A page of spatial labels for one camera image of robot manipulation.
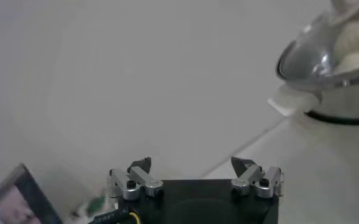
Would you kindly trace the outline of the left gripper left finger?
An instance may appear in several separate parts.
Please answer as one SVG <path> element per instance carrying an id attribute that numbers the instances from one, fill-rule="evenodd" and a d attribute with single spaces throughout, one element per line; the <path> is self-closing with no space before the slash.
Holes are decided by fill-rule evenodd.
<path id="1" fill-rule="evenodd" d="M 152 158 L 145 157 L 131 162 L 126 169 L 110 169 L 107 174 L 107 200 L 113 209 L 119 208 L 120 200 L 137 201 L 144 194 L 147 198 L 162 198 L 164 182 L 151 174 Z"/>

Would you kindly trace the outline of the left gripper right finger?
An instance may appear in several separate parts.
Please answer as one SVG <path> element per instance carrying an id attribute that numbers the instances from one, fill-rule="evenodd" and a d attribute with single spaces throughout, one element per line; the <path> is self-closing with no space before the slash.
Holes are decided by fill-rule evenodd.
<path id="1" fill-rule="evenodd" d="M 251 159 L 231 157 L 236 178 L 230 181 L 232 191 L 245 196 L 254 193 L 259 198 L 282 197 L 284 195 L 285 176 L 279 167 L 264 170 Z"/>

